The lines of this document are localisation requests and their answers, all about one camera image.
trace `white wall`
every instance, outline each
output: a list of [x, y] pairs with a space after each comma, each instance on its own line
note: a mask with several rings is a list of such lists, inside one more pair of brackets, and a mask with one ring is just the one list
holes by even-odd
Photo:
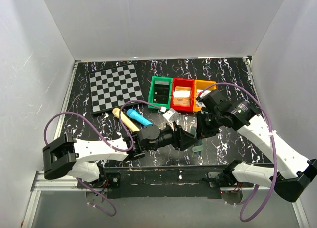
[[44, 0], [80, 60], [253, 55], [283, 0]]
[[[43, 0], [0, 0], [0, 227], [20, 227], [74, 59]], [[53, 138], [56, 124], [49, 131]]]
[[[259, 98], [277, 132], [309, 159], [317, 158], [317, 0], [285, 0], [253, 57]], [[317, 226], [317, 179], [301, 201]]]

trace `plastic storage bin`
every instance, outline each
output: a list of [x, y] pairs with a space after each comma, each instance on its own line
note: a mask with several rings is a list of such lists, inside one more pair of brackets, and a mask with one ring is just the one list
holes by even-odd
[[152, 76], [148, 102], [170, 109], [173, 78]]
[[[181, 106], [181, 105], [174, 104], [174, 91], [177, 86], [188, 87], [191, 89], [189, 106]], [[195, 81], [193, 79], [174, 78], [171, 107], [177, 111], [192, 112], [193, 106], [194, 106], [194, 89], [195, 89]]]
[[[202, 107], [199, 107], [197, 105], [197, 101], [196, 101], [196, 98], [198, 95], [197, 90], [203, 90], [203, 89], [207, 88], [208, 86], [211, 86], [215, 83], [216, 82], [214, 82], [214, 81], [204, 81], [204, 80], [198, 80], [198, 79], [195, 80], [194, 107], [193, 107], [194, 112], [199, 112], [202, 109]], [[216, 88], [217, 88], [217, 86], [213, 86], [213, 87], [209, 88], [208, 90], [211, 91], [211, 90], [215, 90]]]

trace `translucent green object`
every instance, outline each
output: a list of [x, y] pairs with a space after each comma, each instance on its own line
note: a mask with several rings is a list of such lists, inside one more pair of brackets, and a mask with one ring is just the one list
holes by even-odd
[[[166, 86], [166, 87], [167, 85], [169, 86], [169, 89], [167, 90], [166, 93], [164, 91], [161, 91], [161, 93], [160, 92], [155, 93], [155, 88], [157, 90], [157, 87], [160, 85]], [[172, 88], [173, 88], [173, 78], [152, 76], [148, 102], [159, 107], [163, 106], [163, 107], [166, 107], [167, 109], [170, 109]], [[159, 98], [160, 96], [164, 97], [163, 99], [164, 103], [160, 103], [159, 101], [156, 100], [156, 98]]]

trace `checkerboard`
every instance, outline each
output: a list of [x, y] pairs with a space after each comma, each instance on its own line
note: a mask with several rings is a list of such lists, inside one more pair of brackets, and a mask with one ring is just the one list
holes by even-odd
[[143, 100], [134, 65], [89, 74], [93, 114], [110, 111], [129, 100]]

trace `chessboard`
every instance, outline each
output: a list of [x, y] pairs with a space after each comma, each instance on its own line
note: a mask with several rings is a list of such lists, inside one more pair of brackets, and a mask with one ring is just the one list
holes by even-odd
[[89, 73], [89, 85], [92, 114], [110, 111], [130, 100], [143, 100], [133, 64]]

